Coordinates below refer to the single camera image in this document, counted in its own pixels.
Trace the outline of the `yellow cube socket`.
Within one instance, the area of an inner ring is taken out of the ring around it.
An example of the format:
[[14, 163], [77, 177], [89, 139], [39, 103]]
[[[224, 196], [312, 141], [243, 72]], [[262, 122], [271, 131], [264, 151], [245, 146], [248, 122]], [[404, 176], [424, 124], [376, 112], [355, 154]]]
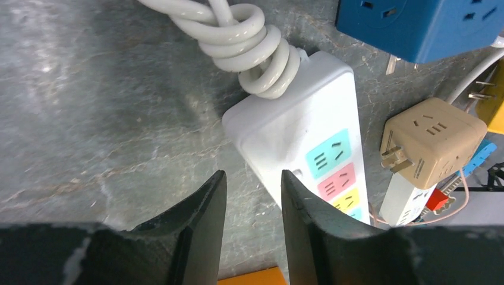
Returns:
[[486, 123], [488, 131], [503, 135], [503, 59], [482, 91], [468, 97], [476, 100], [475, 114]]

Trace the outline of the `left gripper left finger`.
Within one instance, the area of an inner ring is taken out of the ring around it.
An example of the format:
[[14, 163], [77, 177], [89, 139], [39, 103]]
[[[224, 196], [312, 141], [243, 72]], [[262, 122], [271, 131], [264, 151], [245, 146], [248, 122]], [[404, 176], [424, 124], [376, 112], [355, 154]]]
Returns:
[[132, 230], [101, 223], [1, 225], [2, 284], [216, 284], [226, 173]]

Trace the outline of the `small white power strip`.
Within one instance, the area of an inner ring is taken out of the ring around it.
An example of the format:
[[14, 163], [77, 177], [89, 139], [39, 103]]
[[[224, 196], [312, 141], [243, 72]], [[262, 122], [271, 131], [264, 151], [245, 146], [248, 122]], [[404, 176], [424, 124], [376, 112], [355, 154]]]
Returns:
[[392, 175], [379, 214], [390, 226], [405, 226], [424, 210], [436, 186], [416, 188], [399, 173]]

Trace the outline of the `long white power strip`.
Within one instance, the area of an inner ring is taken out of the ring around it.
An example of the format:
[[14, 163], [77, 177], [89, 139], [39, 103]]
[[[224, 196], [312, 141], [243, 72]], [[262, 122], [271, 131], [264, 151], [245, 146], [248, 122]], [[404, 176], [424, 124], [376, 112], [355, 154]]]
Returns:
[[223, 114], [222, 124], [275, 203], [281, 173], [289, 170], [325, 202], [370, 222], [354, 72], [337, 57], [301, 52], [281, 97], [250, 95]]

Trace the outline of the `blue cube socket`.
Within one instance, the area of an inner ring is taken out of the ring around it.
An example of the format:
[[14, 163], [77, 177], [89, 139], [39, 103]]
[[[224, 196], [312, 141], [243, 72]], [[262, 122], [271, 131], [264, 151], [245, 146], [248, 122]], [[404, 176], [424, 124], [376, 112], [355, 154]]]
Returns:
[[425, 64], [490, 46], [503, 1], [339, 1], [336, 29], [405, 61]]

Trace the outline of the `tan wooden cube socket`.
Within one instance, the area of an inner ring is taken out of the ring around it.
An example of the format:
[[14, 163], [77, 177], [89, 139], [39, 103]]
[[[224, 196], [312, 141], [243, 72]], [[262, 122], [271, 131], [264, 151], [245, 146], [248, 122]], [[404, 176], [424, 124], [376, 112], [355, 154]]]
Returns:
[[486, 134], [481, 119], [429, 98], [386, 121], [381, 165], [427, 189], [467, 165]]

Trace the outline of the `light blue plug adapter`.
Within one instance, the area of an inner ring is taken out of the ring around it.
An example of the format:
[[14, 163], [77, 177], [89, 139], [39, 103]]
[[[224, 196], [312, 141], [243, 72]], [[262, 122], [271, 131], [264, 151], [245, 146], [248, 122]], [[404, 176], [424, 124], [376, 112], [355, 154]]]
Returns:
[[496, 149], [497, 146], [495, 143], [487, 139], [482, 140], [468, 164], [463, 167], [464, 176], [466, 178], [469, 177], [469, 175], [472, 174], [476, 168], [480, 167]]

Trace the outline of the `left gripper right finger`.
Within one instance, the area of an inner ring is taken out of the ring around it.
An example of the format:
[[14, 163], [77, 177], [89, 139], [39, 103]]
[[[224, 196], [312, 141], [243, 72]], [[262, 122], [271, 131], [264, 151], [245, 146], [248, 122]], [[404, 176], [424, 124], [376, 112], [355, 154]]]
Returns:
[[503, 227], [382, 230], [309, 191], [289, 170], [281, 201], [291, 284], [502, 284]]

